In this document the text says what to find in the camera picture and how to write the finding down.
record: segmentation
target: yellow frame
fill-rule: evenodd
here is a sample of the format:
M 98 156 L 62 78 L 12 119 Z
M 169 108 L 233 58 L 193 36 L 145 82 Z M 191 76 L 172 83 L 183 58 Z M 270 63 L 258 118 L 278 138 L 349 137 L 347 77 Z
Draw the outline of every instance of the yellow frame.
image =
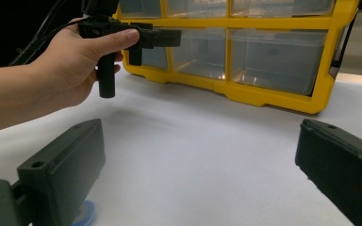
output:
M 180 83 L 202 89 L 210 89 L 224 94 L 228 99 L 248 105 L 275 105 L 304 113 L 316 114 L 326 108 L 331 96 L 335 78 L 329 73 L 331 61 L 336 50 L 342 29 L 349 24 L 357 11 L 359 0 L 337 0 L 329 15 L 296 17 L 296 18 L 233 18 L 230 16 L 231 1 L 227 1 L 226 16 L 223 18 L 169 18 L 166 13 L 166 0 L 160 0 L 162 18 L 158 19 L 125 19 L 121 9 L 115 18 L 122 22 L 149 23 L 162 27 L 207 28 L 224 27 L 227 30 L 225 47 L 225 79 L 216 80 L 196 75 L 177 73 L 173 69 L 171 48 L 166 48 L 168 68 L 156 69 L 149 66 L 132 66 L 128 64 L 128 52 L 124 52 L 123 66 L 129 72 L 144 76 L 158 83 Z M 327 30 L 320 67 L 311 96 L 288 93 L 284 91 L 263 89 L 238 84 L 230 79 L 231 40 L 228 39 L 228 28 L 258 29 L 307 29 Z

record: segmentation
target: yellow storage organizer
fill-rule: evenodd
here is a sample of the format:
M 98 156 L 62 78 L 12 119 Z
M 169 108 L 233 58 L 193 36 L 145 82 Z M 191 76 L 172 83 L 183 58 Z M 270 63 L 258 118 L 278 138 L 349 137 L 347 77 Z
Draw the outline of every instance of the yellow storage organizer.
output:
M 318 113 L 335 82 L 331 62 L 359 0 L 124 0 L 122 22 L 181 29 L 181 46 L 142 52 L 124 68 L 248 105 Z

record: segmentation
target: white table surface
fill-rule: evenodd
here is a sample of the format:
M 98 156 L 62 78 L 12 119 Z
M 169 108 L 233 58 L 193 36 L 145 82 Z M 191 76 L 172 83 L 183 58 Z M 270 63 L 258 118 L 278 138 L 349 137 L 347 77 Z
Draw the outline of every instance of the white table surface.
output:
M 0 179 L 71 126 L 103 121 L 107 162 L 88 196 L 96 226 L 352 225 L 295 166 L 303 119 L 362 138 L 362 84 L 336 82 L 317 116 L 117 73 L 116 97 L 0 131 Z

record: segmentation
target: black handle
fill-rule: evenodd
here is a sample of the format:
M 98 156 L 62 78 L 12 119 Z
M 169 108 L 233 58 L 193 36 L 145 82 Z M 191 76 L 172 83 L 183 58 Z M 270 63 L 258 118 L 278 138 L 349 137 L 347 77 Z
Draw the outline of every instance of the black handle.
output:
M 115 54 L 102 56 L 98 61 L 97 77 L 99 81 L 99 95 L 102 98 L 112 98 L 114 90 L 114 57 Z

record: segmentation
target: blue part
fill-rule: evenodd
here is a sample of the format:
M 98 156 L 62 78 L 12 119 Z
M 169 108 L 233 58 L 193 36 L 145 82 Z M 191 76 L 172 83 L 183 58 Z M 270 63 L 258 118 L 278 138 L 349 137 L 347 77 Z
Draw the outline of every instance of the blue part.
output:
M 74 222 L 72 226 L 89 226 L 95 216 L 95 205 L 91 201 L 84 201 L 83 205 L 88 208 L 88 213 L 78 222 Z

